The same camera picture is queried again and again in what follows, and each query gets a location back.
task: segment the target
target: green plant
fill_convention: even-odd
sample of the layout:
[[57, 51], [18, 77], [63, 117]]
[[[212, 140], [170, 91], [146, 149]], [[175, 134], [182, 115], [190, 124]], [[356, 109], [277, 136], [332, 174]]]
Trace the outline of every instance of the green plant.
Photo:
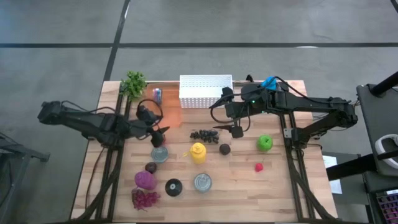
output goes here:
[[121, 81], [122, 92], [124, 96], [129, 96], [130, 100], [140, 98], [146, 86], [144, 74], [142, 72], [127, 72], [127, 79]]

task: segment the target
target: can lid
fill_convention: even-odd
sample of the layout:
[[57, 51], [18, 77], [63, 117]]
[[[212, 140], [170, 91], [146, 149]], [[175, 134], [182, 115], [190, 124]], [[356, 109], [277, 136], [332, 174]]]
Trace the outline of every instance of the can lid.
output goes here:
[[150, 156], [155, 162], [163, 163], [168, 158], [169, 152], [167, 151], [166, 147], [160, 146], [153, 148]]
[[211, 188], [211, 178], [207, 174], [198, 174], [193, 180], [195, 188], [200, 192], [207, 192]]

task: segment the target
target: blue object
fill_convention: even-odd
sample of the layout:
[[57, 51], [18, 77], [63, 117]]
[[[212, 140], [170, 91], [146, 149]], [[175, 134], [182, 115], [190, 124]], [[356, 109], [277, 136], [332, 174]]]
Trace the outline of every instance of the blue object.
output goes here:
[[269, 90], [276, 90], [277, 88], [276, 78], [274, 79], [273, 78], [274, 77], [268, 77], [263, 83], [261, 83], [261, 86]]
[[161, 105], [162, 104], [162, 89], [154, 88], [154, 90], [152, 91], [152, 95], [153, 95], [154, 100], [156, 101], [156, 103]]

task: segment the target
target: black cable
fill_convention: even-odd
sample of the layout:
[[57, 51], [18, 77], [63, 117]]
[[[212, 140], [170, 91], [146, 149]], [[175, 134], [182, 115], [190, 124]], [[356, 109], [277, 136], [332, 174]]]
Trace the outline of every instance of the black cable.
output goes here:
[[116, 111], [113, 108], [108, 107], [108, 106], [97, 108], [97, 109], [94, 109], [94, 110], [91, 110], [91, 111], [74, 111], [74, 112], [68, 111], [66, 113], [92, 113], [92, 112], [96, 112], [96, 111], [103, 110], [103, 109], [109, 109], [109, 110], [113, 111], [113, 113], [116, 113]]
[[323, 146], [321, 144], [317, 144], [317, 143], [307, 143], [307, 145], [313, 145], [313, 146], [319, 146], [321, 147], [321, 150], [323, 149]]
[[294, 92], [296, 92], [297, 94], [299, 94], [300, 96], [302, 96], [303, 98], [305, 98], [305, 99], [307, 99], [307, 100], [309, 100], [309, 101], [312, 101], [312, 102], [315, 102], [315, 103], [324, 103], [324, 104], [330, 104], [330, 103], [343, 103], [343, 104], [347, 104], [347, 103], [350, 103], [351, 101], [349, 100], [349, 101], [344, 101], [344, 102], [323, 102], [323, 101], [318, 101], [318, 100], [314, 100], [314, 99], [311, 99], [311, 98], [309, 98], [309, 97], [307, 97], [306, 95], [304, 95], [303, 93], [301, 93], [301, 92], [299, 92], [298, 90], [296, 90], [295, 88], [293, 88], [291, 85], [289, 85], [285, 80], [283, 80], [283, 79], [281, 79], [280, 77], [278, 77], [278, 76], [274, 76], [274, 78], [277, 78], [278, 80], [280, 80], [282, 83], [284, 83], [285, 85], [287, 85], [289, 88], [291, 88]]
[[294, 149], [294, 150], [295, 150], [297, 156], [300, 155], [301, 158], [304, 158], [304, 150], [303, 149]]
[[158, 120], [158, 122], [155, 122], [152, 126], [148, 126], [148, 128], [152, 128], [154, 126], [157, 126], [162, 121], [162, 119], [163, 119], [163, 110], [162, 110], [162, 107], [160, 107], [160, 105], [156, 101], [151, 100], [151, 99], [141, 100], [140, 102], [138, 102], [137, 108], [141, 105], [141, 103], [143, 103], [145, 101], [151, 101], [151, 102], [155, 103], [156, 106], [158, 107], [158, 109], [160, 110], [160, 119]]
[[239, 112], [239, 117], [240, 117], [240, 118], [239, 118], [239, 123], [238, 123], [238, 126], [239, 126], [239, 127], [241, 126], [241, 120], [242, 120], [241, 117], [242, 117], [242, 113], [243, 113], [244, 107], [247, 106], [247, 105], [248, 105], [248, 103], [246, 103], [245, 105], [243, 105], [241, 111]]
[[91, 183], [92, 183], [92, 181], [93, 181], [93, 177], [94, 177], [94, 173], [95, 173], [95, 170], [96, 170], [96, 168], [97, 168], [97, 165], [98, 165], [98, 161], [100, 161], [100, 158], [101, 158], [102, 153], [104, 152], [104, 149], [105, 149], [105, 148], [102, 148], [101, 152], [100, 152], [99, 155], [98, 155], [97, 160], [95, 161], [95, 164], [94, 164], [94, 167], [93, 167], [93, 173], [91, 174], [90, 181], [88, 182], [87, 192], [86, 192], [86, 203], [85, 203], [85, 208], [86, 208], [86, 209], [87, 209], [87, 201], [88, 201], [88, 195], [89, 195], [89, 193], [90, 193]]
[[219, 101], [221, 101], [221, 100], [223, 100], [223, 99], [225, 99], [225, 98], [227, 98], [227, 97], [231, 97], [231, 96], [241, 96], [241, 95], [243, 95], [243, 94], [248, 94], [248, 93], [252, 93], [252, 92], [255, 92], [255, 91], [258, 91], [258, 90], [263, 90], [264, 89], [264, 87], [259, 87], [259, 88], [256, 88], [255, 90], [251, 90], [251, 91], [249, 91], [249, 92], [246, 92], [246, 93], [233, 93], [233, 94], [228, 94], [228, 95], [225, 95], [225, 96], [222, 96], [220, 99], [218, 99], [217, 101], [216, 101], [216, 103], [214, 103], [213, 105], [215, 105], [215, 104], [217, 104]]
[[11, 162], [8, 160], [8, 169], [9, 169], [9, 177], [10, 177], [10, 187], [7, 190], [7, 193], [4, 195], [3, 199], [0, 202], [0, 208], [2, 207], [3, 203], [6, 201], [8, 195], [10, 194], [11, 188], [12, 188], [12, 173], [11, 173]]
[[71, 105], [73, 105], [73, 106], [76, 106], [77, 108], [79, 108], [79, 109], [81, 109], [81, 110], [83, 110], [83, 111], [87, 111], [86, 109], [82, 108], [81, 106], [77, 105], [76, 103], [72, 103], [72, 102], [69, 101], [69, 100], [64, 100], [64, 101], [62, 101], [62, 102], [61, 102], [61, 106], [62, 106], [64, 103], [69, 103], [69, 104], [71, 104]]
[[249, 112], [249, 109], [250, 109], [250, 107], [248, 106], [248, 119], [249, 119], [249, 125], [248, 125], [248, 128], [246, 128], [246, 130], [244, 130], [243, 132], [248, 131], [249, 128], [250, 128], [250, 123], [251, 123], [251, 121], [250, 121], [250, 112]]
[[217, 118], [214, 117], [213, 109], [214, 109], [214, 108], [210, 109], [210, 116], [211, 116], [211, 118], [213, 118], [213, 120], [216, 121], [217, 123], [229, 124], [229, 123], [232, 123], [232, 122], [235, 122], [235, 121], [239, 121], [239, 120], [240, 120], [240, 118], [235, 118], [235, 119], [232, 119], [232, 120], [229, 120], [229, 121], [220, 121], [220, 120], [218, 120]]

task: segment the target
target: grape bunch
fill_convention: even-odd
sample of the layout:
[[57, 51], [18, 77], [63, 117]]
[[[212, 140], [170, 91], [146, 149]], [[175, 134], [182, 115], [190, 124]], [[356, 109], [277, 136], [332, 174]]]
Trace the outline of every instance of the grape bunch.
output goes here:
[[144, 193], [142, 190], [134, 189], [131, 191], [131, 200], [134, 208], [137, 210], [144, 210], [144, 208], [151, 207], [157, 202], [160, 195], [156, 192]]
[[215, 130], [199, 130], [192, 132], [190, 135], [190, 138], [192, 139], [201, 139], [203, 142], [214, 142], [218, 144], [218, 131]]

